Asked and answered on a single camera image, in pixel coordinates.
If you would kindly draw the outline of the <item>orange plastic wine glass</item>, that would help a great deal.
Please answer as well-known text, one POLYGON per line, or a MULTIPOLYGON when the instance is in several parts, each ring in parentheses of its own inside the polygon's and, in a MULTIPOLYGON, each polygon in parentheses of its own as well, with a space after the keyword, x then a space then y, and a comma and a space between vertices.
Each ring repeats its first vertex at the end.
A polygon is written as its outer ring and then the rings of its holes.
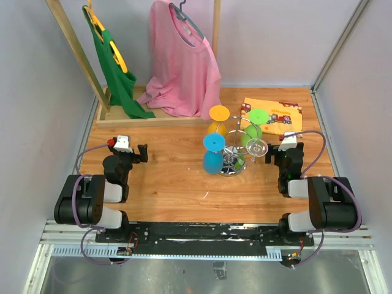
POLYGON ((207 134, 218 133, 223 137, 226 136, 227 129, 224 121, 230 117, 229 109, 223 105, 216 105, 210 109, 209 115, 213 122, 209 125, 207 134))

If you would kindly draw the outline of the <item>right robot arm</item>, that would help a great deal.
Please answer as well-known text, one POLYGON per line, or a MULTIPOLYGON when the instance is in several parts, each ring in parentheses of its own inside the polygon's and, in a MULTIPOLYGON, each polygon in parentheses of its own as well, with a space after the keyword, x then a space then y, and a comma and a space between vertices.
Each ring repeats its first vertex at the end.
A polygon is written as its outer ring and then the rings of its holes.
POLYGON ((277 188, 286 198, 305 199, 309 208, 299 213, 285 213, 274 234, 285 245, 306 237, 307 233, 348 233, 362 223, 359 205, 345 177, 302 175, 303 144, 284 149, 268 145, 265 162, 274 162, 279 169, 277 188))

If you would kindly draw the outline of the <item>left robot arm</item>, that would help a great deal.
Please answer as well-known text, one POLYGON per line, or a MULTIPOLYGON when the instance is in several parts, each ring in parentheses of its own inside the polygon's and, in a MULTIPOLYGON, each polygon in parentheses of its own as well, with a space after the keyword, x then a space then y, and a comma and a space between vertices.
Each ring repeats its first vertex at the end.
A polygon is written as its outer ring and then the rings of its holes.
POLYGON ((106 144, 82 151, 75 166, 85 153, 101 148, 111 152, 102 162, 104 173, 82 175, 78 171, 75 175, 69 175, 55 204, 54 219, 57 224, 95 230, 98 243, 123 243, 135 236, 129 218, 126 212, 110 209, 105 204, 127 201, 129 173, 135 164, 147 163, 148 145, 138 145, 137 154, 131 147, 120 148, 113 138, 106 144))

